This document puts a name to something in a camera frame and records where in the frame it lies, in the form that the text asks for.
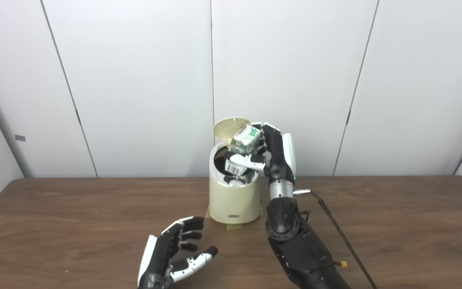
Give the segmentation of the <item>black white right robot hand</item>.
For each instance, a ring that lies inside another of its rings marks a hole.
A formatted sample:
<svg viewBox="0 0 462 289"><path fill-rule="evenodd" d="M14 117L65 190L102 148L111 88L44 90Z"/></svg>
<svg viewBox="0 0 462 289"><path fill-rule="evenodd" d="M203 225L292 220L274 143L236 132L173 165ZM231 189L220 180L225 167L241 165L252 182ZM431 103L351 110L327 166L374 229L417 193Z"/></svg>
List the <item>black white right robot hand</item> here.
<svg viewBox="0 0 462 289"><path fill-rule="evenodd" d="M267 122L246 123L231 139L224 154L226 171L240 176L247 169L262 171L269 183L296 180L293 137Z"/></svg>

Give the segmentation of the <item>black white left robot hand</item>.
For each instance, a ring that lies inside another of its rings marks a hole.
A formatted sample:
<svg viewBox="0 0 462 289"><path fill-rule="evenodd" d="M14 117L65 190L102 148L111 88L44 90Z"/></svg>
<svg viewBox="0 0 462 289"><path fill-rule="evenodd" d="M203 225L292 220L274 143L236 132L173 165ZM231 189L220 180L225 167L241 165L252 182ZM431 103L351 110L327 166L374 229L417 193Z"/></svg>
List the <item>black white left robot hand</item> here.
<svg viewBox="0 0 462 289"><path fill-rule="evenodd" d="M140 262L138 289L170 289L207 265L219 250L210 246L198 252L188 240L200 240L204 218L188 216L174 221L159 236L149 235Z"/></svg>

